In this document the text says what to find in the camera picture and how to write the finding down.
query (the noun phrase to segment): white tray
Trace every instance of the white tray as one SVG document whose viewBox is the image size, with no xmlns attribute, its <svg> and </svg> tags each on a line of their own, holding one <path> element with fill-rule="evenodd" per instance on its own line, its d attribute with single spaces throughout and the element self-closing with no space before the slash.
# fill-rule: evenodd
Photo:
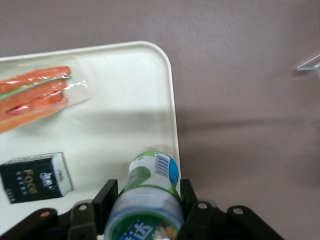
<svg viewBox="0 0 320 240">
<path fill-rule="evenodd" d="M 168 153 L 180 167 L 171 66 L 158 46 L 137 41 L 5 57 L 0 69 L 9 61 L 61 56 L 76 59 L 90 76 L 91 98 L 0 134 L 0 164 L 63 152 L 74 191 L 61 198 L 9 204 L 0 190 L 0 235 L 38 209 L 55 208 L 63 214 L 76 202 L 93 199 L 108 179 L 118 179 L 121 190 L 130 162 L 144 151 Z"/>
</svg>

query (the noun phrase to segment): bottle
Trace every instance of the bottle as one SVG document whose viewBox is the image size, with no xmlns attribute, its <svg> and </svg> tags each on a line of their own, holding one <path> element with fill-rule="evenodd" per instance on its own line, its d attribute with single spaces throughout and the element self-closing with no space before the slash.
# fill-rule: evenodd
<svg viewBox="0 0 320 240">
<path fill-rule="evenodd" d="M 148 151 L 138 155 L 113 205 L 104 239 L 175 240 L 184 222 L 178 180 L 177 164 L 167 154 Z"/>
</svg>

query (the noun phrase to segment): screw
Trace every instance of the screw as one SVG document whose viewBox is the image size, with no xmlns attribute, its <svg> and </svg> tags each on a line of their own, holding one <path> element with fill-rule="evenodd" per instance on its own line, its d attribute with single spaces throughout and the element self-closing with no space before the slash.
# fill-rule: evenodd
<svg viewBox="0 0 320 240">
<path fill-rule="evenodd" d="M 204 202 L 200 202 L 200 203 L 198 204 L 198 207 L 199 207 L 200 209 L 206 209 L 208 206 L 207 206 L 207 204 L 205 204 Z"/>
<path fill-rule="evenodd" d="M 48 217 L 50 215 L 49 211 L 44 211 L 43 213 L 40 214 L 40 217 L 45 218 Z"/>
<path fill-rule="evenodd" d="M 83 204 L 79 207 L 79 211 L 84 211 L 87 209 L 87 207 L 88 207 L 87 205 Z"/>
<path fill-rule="evenodd" d="M 234 208 L 232 211 L 233 211 L 235 214 L 238 214 L 238 215 L 244 214 L 244 211 L 243 211 L 241 208 L 239 208 L 239 207 Z"/>
</svg>

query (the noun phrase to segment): black tissue box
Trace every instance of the black tissue box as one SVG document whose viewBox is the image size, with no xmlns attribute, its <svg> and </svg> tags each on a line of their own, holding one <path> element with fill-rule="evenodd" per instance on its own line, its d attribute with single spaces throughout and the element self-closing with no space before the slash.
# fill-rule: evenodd
<svg viewBox="0 0 320 240">
<path fill-rule="evenodd" d="M 11 204 L 60 198 L 72 191 L 62 152 L 15 158 L 0 165 Z"/>
</svg>

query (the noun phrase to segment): gray table surface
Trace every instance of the gray table surface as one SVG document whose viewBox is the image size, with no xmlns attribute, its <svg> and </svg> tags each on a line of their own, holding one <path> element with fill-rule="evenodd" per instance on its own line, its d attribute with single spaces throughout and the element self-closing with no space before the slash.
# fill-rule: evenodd
<svg viewBox="0 0 320 240">
<path fill-rule="evenodd" d="M 11 0 L 0 57 L 144 40 L 168 55 L 182 176 L 286 239 L 320 238 L 318 0 Z"/>
</svg>

